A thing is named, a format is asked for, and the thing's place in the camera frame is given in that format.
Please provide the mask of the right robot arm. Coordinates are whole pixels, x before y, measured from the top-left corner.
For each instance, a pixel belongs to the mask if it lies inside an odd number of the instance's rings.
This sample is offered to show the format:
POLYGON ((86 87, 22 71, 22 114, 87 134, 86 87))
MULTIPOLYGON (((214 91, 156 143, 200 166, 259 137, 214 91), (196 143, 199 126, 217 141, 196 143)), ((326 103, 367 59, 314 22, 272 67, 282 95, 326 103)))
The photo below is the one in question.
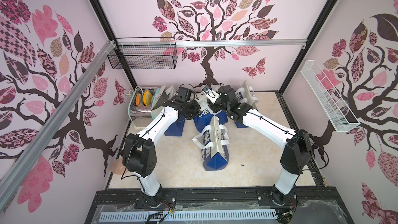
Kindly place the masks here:
POLYGON ((284 205, 285 198, 314 156, 314 143, 309 133, 303 129, 287 128, 262 115, 253 106, 240 102, 230 86, 222 86, 216 92, 211 90, 208 100, 212 110, 225 112, 231 120, 256 130, 283 150, 280 158, 282 169, 272 187, 271 199, 276 205, 284 205))

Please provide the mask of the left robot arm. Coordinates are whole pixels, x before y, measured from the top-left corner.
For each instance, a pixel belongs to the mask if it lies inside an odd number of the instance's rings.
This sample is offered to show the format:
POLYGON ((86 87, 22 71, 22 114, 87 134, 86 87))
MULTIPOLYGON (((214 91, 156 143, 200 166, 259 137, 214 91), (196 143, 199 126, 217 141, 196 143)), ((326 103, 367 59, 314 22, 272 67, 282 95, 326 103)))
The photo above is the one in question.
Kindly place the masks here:
POLYGON ((162 186, 154 169, 157 164, 156 146, 166 130, 177 120, 191 120, 199 114, 200 105, 193 89, 181 85, 176 95, 161 105, 160 113, 138 134, 125 138, 122 164, 141 185, 146 203, 157 207, 162 201, 162 186))

